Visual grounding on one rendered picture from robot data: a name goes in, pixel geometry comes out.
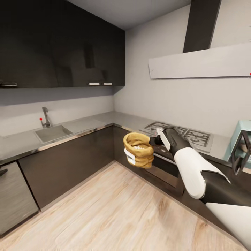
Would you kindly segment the microwave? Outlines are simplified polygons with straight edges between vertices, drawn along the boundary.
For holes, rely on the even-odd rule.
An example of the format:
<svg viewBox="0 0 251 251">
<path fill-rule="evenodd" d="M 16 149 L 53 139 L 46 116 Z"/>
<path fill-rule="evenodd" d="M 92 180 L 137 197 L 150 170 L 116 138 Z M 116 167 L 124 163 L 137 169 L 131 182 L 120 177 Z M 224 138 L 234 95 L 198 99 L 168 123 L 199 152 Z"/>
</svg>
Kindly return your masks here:
<svg viewBox="0 0 251 251">
<path fill-rule="evenodd" d="M 238 179 L 245 163 L 251 160 L 251 121 L 239 120 L 230 139 L 233 178 Z"/>
</svg>

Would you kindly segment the popcorn bag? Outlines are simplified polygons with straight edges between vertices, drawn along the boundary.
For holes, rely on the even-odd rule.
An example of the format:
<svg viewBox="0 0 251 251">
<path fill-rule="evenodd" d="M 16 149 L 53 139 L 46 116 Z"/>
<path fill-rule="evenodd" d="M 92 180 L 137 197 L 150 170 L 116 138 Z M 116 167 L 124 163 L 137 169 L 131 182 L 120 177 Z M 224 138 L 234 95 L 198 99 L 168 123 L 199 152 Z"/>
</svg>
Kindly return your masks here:
<svg viewBox="0 0 251 251">
<path fill-rule="evenodd" d="M 139 132 L 131 132 L 124 137 L 124 151 L 127 155 L 129 163 L 132 166 L 142 168 L 152 167 L 152 161 L 154 159 L 154 145 L 150 145 L 149 140 L 149 136 Z"/>
</svg>

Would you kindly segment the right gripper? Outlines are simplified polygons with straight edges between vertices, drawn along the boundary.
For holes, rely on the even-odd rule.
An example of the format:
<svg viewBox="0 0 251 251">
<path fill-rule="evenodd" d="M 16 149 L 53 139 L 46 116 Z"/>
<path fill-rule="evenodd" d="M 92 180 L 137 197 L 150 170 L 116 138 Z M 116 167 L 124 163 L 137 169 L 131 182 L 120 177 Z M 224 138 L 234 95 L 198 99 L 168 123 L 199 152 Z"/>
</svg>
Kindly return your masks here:
<svg viewBox="0 0 251 251">
<path fill-rule="evenodd" d="M 159 135 L 160 136 L 160 135 Z M 149 144 L 150 145 L 158 145 L 158 146 L 162 146 L 163 144 L 161 144 L 159 141 L 158 141 L 158 137 L 150 137 L 150 140 L 149 140 Z"/>
</svg>

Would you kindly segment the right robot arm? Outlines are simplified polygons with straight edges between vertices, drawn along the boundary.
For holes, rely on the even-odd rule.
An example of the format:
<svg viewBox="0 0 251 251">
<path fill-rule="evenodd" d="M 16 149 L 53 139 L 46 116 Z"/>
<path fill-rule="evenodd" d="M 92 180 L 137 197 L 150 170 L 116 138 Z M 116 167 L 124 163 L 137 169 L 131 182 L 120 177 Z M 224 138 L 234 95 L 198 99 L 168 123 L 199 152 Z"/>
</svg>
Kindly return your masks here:
<svg viewBox="0 0 251 251">
<path fill-rule="evenodd" d="M 251 192 L 231 184 L 175 129 L 157 129 L 156 137 L 150 137 L 149 144 L 166 146 L 189 195 L 202 201 L 245 249 L 251 251 Z"/>
</svg>

